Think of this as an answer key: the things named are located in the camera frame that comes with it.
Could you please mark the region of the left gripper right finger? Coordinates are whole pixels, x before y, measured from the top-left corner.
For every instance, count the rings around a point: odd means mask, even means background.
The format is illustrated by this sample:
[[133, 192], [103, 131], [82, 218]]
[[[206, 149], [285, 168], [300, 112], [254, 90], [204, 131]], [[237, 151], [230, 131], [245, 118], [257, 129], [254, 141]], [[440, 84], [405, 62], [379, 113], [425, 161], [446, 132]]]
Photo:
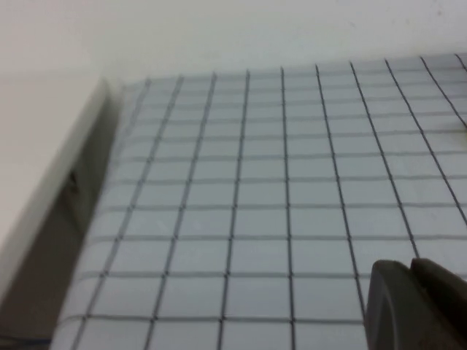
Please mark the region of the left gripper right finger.
[[411, 272], [446, 323], [466, 339], [466, 281], [428, 258], [415, 258]]

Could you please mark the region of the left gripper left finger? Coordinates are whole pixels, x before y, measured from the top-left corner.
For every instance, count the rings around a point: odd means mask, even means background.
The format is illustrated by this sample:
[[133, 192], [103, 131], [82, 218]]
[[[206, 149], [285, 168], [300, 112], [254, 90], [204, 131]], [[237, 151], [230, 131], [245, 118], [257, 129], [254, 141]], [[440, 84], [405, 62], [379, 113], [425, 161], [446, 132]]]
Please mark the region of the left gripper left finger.
[[395, 260], [373, 264], [366, 306], [370, 349], [465, 349], [419, 285], [411, 265]]

